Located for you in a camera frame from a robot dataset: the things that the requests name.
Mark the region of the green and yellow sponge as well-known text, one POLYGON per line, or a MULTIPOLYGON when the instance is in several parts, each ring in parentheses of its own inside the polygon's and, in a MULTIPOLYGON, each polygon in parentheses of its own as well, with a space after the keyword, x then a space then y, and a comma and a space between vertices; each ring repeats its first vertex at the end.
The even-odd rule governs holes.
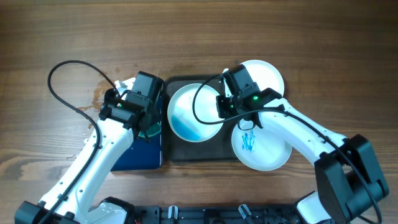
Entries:
POLYGON ((155 123, 152 126, 150 126, 146 131, 144 131, 144 132, 141 131, 139 133, 139 137, 140 138, 151 138, 160 133, 161 133, 161 125, 160 125, 160 123, 155 123))

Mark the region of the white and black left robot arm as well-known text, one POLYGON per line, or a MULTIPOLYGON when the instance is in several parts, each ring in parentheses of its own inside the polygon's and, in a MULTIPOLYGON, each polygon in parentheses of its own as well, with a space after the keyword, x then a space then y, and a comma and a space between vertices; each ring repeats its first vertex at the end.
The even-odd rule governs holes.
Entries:
POLYGON ((116 161, 140 134, 160 122, 163 80, 139 72, 123 93, 110 89, 88 142, 60 181, 37 204, 23 202, 16 223, 135 223, 134 206, 108 197, 91 208, 116 161))

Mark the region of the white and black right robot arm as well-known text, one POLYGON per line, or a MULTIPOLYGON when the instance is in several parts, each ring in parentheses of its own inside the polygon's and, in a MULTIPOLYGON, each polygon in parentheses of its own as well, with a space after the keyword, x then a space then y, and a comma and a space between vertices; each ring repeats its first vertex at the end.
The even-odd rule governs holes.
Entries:
POLYGON ((316 191, 297 210, 308 223, 349 223, 373 208, 382 222, 379 201, 389 187, 371 143, 362 135, 347 138, 296 110, 284 97, 279 71, 263 61, 247 61, 219 76, 224 92, 217 97, 223 121, 235 120, 242 136, 233 135, 236 154, 261 170, 284 146, 296 149, 314 166, 316 191))

